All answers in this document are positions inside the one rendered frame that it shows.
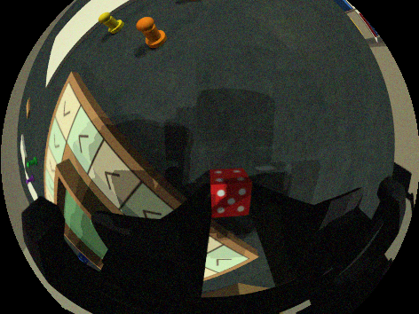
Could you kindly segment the blue die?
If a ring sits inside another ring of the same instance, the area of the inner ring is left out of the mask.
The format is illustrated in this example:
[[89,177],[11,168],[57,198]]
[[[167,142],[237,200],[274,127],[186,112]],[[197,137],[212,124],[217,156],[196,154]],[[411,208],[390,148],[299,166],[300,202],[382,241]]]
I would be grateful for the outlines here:
[[79,257],[79,260],[82,261],[82,263],[88,263],[89,261],[88,259],[86,259],[86,257],[82,253],[79,253],[78,257]]

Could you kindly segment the yellow pawn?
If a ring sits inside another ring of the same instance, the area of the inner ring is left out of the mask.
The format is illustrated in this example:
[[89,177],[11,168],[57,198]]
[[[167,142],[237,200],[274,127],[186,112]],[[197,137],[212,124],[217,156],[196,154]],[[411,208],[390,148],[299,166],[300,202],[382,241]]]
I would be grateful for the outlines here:
[[103,25],[107,26],[107,29],[109,29],[109,32],[111,34],[120,32],[120,30],[124,26],[123,21],[116,21],[116,19],[114,19],[113,16],[110,15],[110,12],[103,12],[103,14],[99,16],[99,22],[103,22]]

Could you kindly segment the red die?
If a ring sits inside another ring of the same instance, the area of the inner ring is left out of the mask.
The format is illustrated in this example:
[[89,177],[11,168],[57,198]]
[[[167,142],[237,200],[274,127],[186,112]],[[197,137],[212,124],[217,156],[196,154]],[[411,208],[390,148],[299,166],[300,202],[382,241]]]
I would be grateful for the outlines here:
[[249,214],[252,182],[244,169],[210,170],[212,217]]

